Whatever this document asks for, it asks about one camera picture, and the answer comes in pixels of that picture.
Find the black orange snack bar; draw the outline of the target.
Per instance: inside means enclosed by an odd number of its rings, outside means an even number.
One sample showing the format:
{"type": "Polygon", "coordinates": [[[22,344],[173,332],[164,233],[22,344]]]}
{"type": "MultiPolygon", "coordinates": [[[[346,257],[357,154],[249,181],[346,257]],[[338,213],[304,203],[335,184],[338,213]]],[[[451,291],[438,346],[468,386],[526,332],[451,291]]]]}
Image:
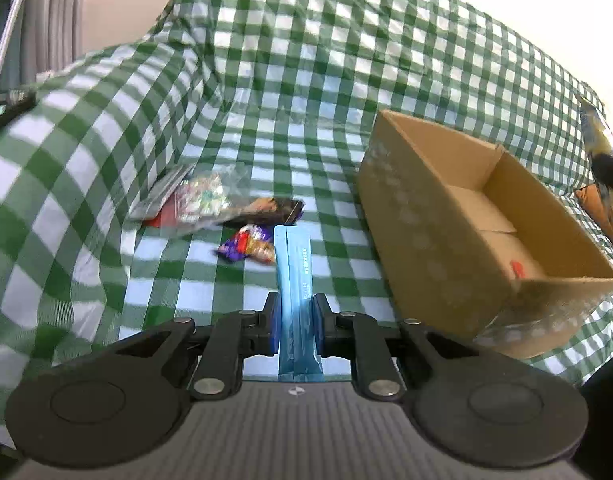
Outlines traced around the black orange snack bar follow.
{"type": "Polygon", "coordinates": [[[233,219],[224,222],[229,228],[255,226],[292,226],[302,216],[303,200],[285,197],[259,197],[244,207],[233,219]]]}

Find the light blue snack packet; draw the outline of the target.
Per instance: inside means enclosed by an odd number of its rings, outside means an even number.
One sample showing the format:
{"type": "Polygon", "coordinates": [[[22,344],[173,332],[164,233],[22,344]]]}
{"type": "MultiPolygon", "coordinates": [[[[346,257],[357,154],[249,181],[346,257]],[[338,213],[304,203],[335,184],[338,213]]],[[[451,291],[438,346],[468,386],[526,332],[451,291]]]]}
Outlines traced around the light blue snack packet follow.
{"type": "Polygon", "coordinates": [[[300,226],[275,226],[274,247],[282,304],[278,378],[322,382],[314,328],[311,239],[300,226]]]}

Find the orange cushion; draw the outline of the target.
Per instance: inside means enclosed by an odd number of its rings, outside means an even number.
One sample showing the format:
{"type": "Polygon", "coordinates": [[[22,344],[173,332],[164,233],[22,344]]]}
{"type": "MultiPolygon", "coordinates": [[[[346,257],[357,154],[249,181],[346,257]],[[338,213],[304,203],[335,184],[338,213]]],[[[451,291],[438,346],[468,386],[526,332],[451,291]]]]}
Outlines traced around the orange cushion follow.
{"type": "Polygon", "coordinates": [[[597,185],[590,184],[579,188],[574,195],[584,211],[594,220],[613,244],[613,227],[603,206],[597,185]]]}

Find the black green side object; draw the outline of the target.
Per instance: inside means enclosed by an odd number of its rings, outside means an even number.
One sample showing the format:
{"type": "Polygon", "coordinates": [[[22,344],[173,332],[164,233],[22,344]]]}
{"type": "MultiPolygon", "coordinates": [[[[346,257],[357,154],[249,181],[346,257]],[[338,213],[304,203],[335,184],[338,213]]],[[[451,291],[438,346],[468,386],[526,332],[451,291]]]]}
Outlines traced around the black green side object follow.
{"type": "Polygon", "coordinates": [[[36,92],[17,89],[0,92],[0,130],[36,105],[36,92]]]}

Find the brown cardboard box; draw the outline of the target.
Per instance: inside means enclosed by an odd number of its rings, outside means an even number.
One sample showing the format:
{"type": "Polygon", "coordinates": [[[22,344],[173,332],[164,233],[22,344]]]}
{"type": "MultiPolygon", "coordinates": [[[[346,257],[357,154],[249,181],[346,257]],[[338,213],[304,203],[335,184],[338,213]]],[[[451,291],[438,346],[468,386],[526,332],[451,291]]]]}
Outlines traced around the brown cardboard box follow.
{"type": "Polygon", "coordinates": [[[405,318],[531,359],[613,292],[605,254],[499,145],[383,110],[357,190],[405,318]]]}

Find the grey curtain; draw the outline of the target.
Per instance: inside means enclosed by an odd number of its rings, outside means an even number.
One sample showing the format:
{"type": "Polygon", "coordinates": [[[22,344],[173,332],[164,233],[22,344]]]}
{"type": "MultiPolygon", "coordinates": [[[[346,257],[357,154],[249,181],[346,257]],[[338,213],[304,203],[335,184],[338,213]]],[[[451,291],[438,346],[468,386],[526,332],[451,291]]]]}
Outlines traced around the grey curtain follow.
{"type": "Polygon", "coordinates": [[[82,53],[83,0],[0,0],[0,92],[46,79],[82,53]]]}

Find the clear bag colourful candies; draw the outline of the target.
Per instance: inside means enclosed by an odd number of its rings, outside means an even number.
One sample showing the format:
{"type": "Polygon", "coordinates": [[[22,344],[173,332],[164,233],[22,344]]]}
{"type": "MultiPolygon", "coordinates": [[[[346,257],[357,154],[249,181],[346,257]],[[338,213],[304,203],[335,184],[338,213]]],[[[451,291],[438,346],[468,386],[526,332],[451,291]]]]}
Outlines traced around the clear bag colourful candies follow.
{"type": "Polygon", "coordinates": [[[175,226],[187,232],[216,226],[236,218],[250,203],[247,167],[197,165],[174,193],[175,226]]]}

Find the silver red snack packet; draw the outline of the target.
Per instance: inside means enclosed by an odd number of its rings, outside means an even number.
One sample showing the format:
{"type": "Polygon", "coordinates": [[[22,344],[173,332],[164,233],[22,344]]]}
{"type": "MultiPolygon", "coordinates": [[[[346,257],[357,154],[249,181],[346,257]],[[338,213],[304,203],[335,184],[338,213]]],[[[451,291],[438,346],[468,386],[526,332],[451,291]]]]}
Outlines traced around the silver red snack packet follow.
{"type": "Polygon", "coordinates": [[[177,165],[163,174],[146,196],[131,209],[128,220],[162,229],[176,228],[176,193],[192,169],[194,166],[190,164],[177,165]]]}

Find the purple candy wrapper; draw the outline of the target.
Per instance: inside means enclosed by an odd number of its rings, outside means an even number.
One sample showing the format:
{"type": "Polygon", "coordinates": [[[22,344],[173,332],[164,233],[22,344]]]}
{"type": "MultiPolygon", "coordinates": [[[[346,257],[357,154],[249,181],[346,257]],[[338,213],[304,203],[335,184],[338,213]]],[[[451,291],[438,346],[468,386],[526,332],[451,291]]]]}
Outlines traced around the purple candy wrapper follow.
{"type": "Polygon", "coordinates": [[[250,258],[258,263],[274,264],[276,255],[273,229],[247,224],[218,246],[216,252],[229,262],[250,258]]]}

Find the green white checkered cloth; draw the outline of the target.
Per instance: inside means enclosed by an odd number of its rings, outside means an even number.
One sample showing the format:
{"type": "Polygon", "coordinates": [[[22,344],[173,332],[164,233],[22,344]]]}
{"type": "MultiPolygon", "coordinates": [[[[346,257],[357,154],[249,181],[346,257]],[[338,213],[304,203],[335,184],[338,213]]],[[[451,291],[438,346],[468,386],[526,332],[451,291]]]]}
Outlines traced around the green white checkered cloth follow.
{"type": "Polygon", "coordinates": [[[174,316],[257,308],[276,284],[221,262],[222,229],[167,238],[128,211],[179,162],[297,197],[314,285],[393,318],[355,190],[379,110],[499,143],[561,200],[591,180],[575,95],[529,40],[460,0],[169,0],[143,38],[48,78],[0,132],[0,443],[18,383],[174,316]]]}

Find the yellow blue snack bag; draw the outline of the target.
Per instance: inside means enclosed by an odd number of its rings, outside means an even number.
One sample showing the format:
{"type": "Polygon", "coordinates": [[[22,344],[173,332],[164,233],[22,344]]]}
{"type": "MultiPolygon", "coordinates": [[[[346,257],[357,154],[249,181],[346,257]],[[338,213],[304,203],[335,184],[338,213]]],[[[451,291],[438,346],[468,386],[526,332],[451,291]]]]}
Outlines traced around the yellow blue snack bag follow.
{"type": "Polygon", "coordinates": [[[597,185],[613,227],[613,130],[600,110],[589,99],[579,93],[576,99],[579,103],[579,123],[586,155],[591,165],[593,183],[597,185]]]}

